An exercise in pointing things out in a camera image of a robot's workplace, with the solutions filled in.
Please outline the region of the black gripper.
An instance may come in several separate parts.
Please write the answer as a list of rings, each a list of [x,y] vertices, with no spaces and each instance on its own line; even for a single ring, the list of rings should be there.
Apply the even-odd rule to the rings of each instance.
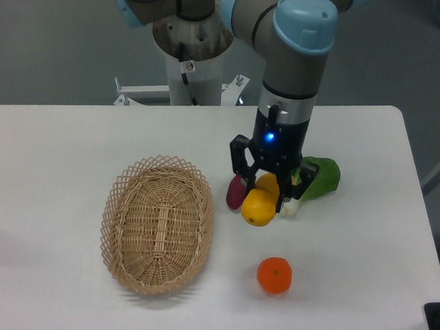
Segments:
[[[252,190],[256,184],[259,168],[273,172],[279,188],[276,214],[280,213],[286,200],[300,199],[314,182],[320,171],[318,164],[302,161],[301,150],[307,135],[309,120],[297,124],[272,122],[257,110],[254,133],[249,139],[237,135],[230,142],[230,156],[233,172]],[[254,163],[249,165],[246,152],[250,152]],[[294,181],[293,173],[298,168],[299,181]]]

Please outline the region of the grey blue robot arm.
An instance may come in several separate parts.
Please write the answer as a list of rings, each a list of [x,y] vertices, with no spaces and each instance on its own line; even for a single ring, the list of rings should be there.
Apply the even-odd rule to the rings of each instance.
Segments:
[[[230,143],[233,171],[252,189],[276,176],[276,206],[318,174],[301,154],[338,16],[367,0],[116,0],[133,28],[150,25],[166,57],[173,105],[219,105],[222,61],[241,40],[265,61],[254,133]]]

